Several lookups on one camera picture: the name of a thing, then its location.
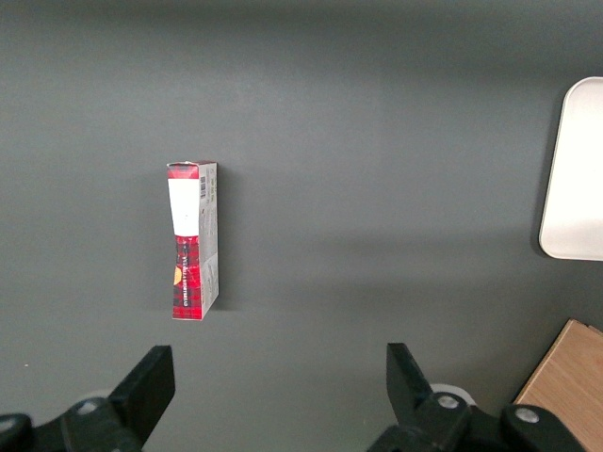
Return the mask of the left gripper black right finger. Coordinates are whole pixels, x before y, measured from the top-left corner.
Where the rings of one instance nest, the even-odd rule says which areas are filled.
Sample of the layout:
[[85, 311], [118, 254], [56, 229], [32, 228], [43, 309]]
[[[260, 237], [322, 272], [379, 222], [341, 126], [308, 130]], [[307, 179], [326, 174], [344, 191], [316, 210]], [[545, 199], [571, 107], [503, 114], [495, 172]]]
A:
[[370, 451], [581, 451], [583, 446], [552, 412], [508, 405], [495, 417], [459, 395], [436, 392], [409, 348], [386, 349], [386, 390], [397, 423]]

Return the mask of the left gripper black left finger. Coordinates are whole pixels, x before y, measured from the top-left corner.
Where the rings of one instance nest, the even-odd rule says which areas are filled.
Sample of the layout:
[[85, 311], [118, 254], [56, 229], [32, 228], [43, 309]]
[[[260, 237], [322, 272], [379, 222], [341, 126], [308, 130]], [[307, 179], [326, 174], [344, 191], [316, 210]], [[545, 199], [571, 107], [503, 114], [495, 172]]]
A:
[[90, 396], [43, 425], [1, 416], [3, 451], [141, 451], [175, 394], [170, 346], [154, 346], [107, 396]]

